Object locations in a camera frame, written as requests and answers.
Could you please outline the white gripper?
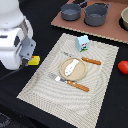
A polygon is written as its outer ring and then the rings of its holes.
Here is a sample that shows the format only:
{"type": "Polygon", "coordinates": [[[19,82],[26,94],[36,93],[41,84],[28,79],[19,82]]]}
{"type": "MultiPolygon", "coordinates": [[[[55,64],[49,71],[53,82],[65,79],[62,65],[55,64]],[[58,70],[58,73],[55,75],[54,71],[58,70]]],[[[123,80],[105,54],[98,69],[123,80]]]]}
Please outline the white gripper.
{"type": "Polygon", "coordinates": [[[22,59],[30,60],[36,42],[25,36],[20,28],[0,32],[0,61],[6,69],[16,70],[22,59]]]}

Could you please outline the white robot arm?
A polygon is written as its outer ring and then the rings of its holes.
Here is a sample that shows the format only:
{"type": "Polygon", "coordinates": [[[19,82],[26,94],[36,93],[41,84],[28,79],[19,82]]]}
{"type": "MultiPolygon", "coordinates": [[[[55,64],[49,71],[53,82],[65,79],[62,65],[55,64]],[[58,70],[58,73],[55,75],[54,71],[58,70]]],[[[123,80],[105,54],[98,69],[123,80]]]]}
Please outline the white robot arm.
{"type": "Polygon", "coordinates": [[[17,70],[23,59],[30,60],[36,42],[33,29],[19,8],[18,0],[0,0],[0,61],[17,70]]]}

